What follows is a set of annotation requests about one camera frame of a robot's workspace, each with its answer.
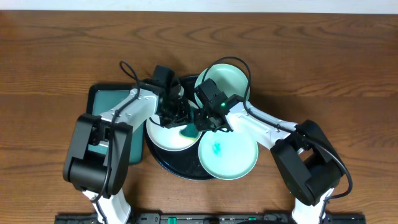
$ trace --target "wooden table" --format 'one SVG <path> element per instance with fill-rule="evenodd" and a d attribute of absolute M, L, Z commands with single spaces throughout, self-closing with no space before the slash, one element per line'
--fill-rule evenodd
<path fill-rule="evenodd" d="M 234 55 L 249 64 L 251 102 L 301 123 L 316 121 L 354 180 L 331 212 L 398 222 L 398 17 L 336 14 L 0 12 L 0 223 L 52 223 L 90 213 L 62 179 L 89 87 L 141 79 L 157 64 L 181 77 Z M 335 193 L 346 190 L 343 179 Z M 124 184 L 134 208 L 165 213 L 291 210 L 294 198 L 270 152 L 234 181 L 168 173 L 144 149 Z"/>

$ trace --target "black round tray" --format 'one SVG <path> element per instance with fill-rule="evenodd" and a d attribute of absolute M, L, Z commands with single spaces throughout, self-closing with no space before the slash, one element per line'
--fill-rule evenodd
<path fill-rule="evenodd" d="M 185 77 L 181 79 L 181 85 L 183 86 L 185 93 L 184 95 L 188 100 L 195 101 L 193 96 L 193 89 L 198 75 Z M 149 138 L 146 124 L 144 126 L 145 140 L 147 142 L 150 153 L 156 161 L 166 170 L 175 174 L 179 177 L 190 179 L 190 180 L 211 180 L 214 179 L 212 175 L 201 166 L 198 157 L 198 147 L 200 139 L 188 149 L 182 151 L 170 152 L 157 147 Z"/>

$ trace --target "black cable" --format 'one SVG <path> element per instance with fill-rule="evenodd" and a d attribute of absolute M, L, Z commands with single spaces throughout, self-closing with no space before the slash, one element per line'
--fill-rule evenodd
<path fill-rule="evenodd" d="M 159 127 L 164 128 L 164 126 L 162 126 L 162 125 L 156 123 L 152 118 L 149 118 L 149 121 L 152 122 L 154 125 L 158 125 Z"/>
<path fill-rule="evenodd" d="M 106 219 L 105 213 L 104 213 L 104 211 L 102 210 L 102 208 L 101 208 L 101 206 L 100 206 L 100 203 L 95 202 L 95 205 L 97 206 L 98 213 L 102 216 L 102 222 L 103 222 L 103 224 L 108 224 L 108 220 Z"/>
<path fill-rule="evenodd" d="M 130 69 L 130 71 L 132 72 L 134 77 L 129 72 L 127 72 L 124 69 L 123 65 L 127 66 Z M 114 123 L 115 123 L 116 119 L 119 117 L 119 115 L 122 112 L 122 110 L 124 110 L 134 100 L 138 99 L 139 93 L 140 93 L 140 81 L 139 81 L 138 76 L 137 76 L 136 72 L 134 71 L 134 69 L 128 63 L 126 63 L 124 61 L 120 61 L 119 66 L 122 69 L 122 71 L 124 71 L 124 73 L 126 75 L 128 75 L 129 77 L 131 77 L 132 79 L 134 79 L 137 82 L 137 93 L 131 100 L 127 101 L 125 104 L 123 104 L 119 109 L 117 109 L 114 112 L 112 120 L 111 120 L 109 139 L 108 139 L 108 142 L 109 142 L 109 146 L 108 146 L 108 162 L 107 162 L 107 168 L 106 168 L 106 173 L 105 173 L 104 184 L 103 184 L 100 192 L 98 193 L 98 195 L 95 198 L 90 199 L 91 203 L 95 203 L 96 204 L 96 206 L 98 207 L 98 211 L 102 211 L 102 209 L 100 207 L 100 204 L 98 203 L 98 200 L 103 196 L 103 194 L 105 193 L 106 189 L 108 188 L 109 177 L 111 175 L 112 153 L 113 153 L 113 137 L 114 137 Z"/>
<path fill-rule="evenodd" d="M 253 116 L 254 118 L 258 119 L 259 121 L 264 122 L 264 123 L 268 124 L 269 126 L 272 126 L 272 127 L 276 128 L 276 129 L 278 129 L 278 130 L 285 131 L 285 132 L 290 133 L 290 134 L 295 134 L 296 136 L 300 137 L 304 142 L 309 143 L 309 144 L 311 144 L 311 145 L 313 145 L 313 146 L 317 146 L 317 147 L 318 147 L 319 149 L 321 149 L 322 151 L 325 151 L 325 152 L 337 163 L 337 165 L 339 166 L 339 168 L 340 168 L 340 169 L 344 172 L 344 174 L 347 176 L 347 179 L 348 179 L 348 189 L 347 189 L 344 193 L 342 193 L 342 194 L 331 195 L 331 196 L 326 197 L 326 198 L 324 199 L 324 201 L 323 201 L 324 203 L 323 203 L 323 206 L 322 206 L 322 212 L 321 212 L 321 215 L 320 215 L 320 223 L 322 223 L 323 212 L 325 211 L 325 209 L 326 209 L 326 204 L 329 203 L 329 200 L 347 196 L 347 195 L 352 191 L 352 189 L 353 189 L 353 180 L 352 180 L 352 178 L 351 178 L 351 175 L 350 175 L 349 172 L 348 172 L 348 169 L 344 166 L 344 164 L 343 164 L 339 159 L 337 159 L 337 157 L 336 157 L 335 155 L 333 155 L 333 154 L 330 152 L 331 150 L 330 150 L 329 147 L 326 146 L 324 143 L 322 143 L 322 142 L 320 142 L 320 141 L 317 141 L 317 140 L 314 140 L 314 139 L 307 138 L 306 136 L 301 136 L 301 135 L 295 133 L 293 130 L 290 130 L 290 129 L 287 129 L 287 128 L 285 128 L 285 127 L 282 127 L 282 126 L 279 125 L 279 124 L 274 124 L 274 123 L 272 123 L 272 122 L 270 122 L 270 121 L 264 120 L 264 119 L 260 118 L 259 116 L 257 116 L 256 114 L 254 114 L 254 113 L 250 110 L 250 108 L 247 107 L 246 102 L 247 102 L 247 97 L 248 97 L 249 88 L 250 88 L 250 85 L 251 85 L 251 72 L 250 72 L 249 66 L 247 65 L 247 63 L 246 63 L 244 60 L 242 60 L 242 59 L 240 59 L 240 58 L 238 58 L 238 57 L 234 57 L 234 56 L 227 56 L 227 57 L 223 57 L 223 58 L 220 58 L 220 59 L 216 60 L 215 62 L 213 62 L 213 63 L 207 68 L 205 74 L 203 75 L 202 82 L 205 81 L 206 74 L 207 74 L 208 71 L 212 68 L 212 66 L 214 66 L 214 65 L 216 65 L 217 63 L 219 63 L 220 61 L 226 60 L 226 59 L 234 59 L 234 60 L 237 60 L 237 61 L 241 62 L 241 63 L 246 67 L 246 70 L 248 71 L 248 85 L 246 86 L 246 90 L 245 90 L 244 96 L 243 96 L 243 98 L 244 98 L 243 107 L 244 107 L 244 109 L 246 110 L 246 112 L 248 112 L 248 114 L 250 114 L 250 115 Z"/>

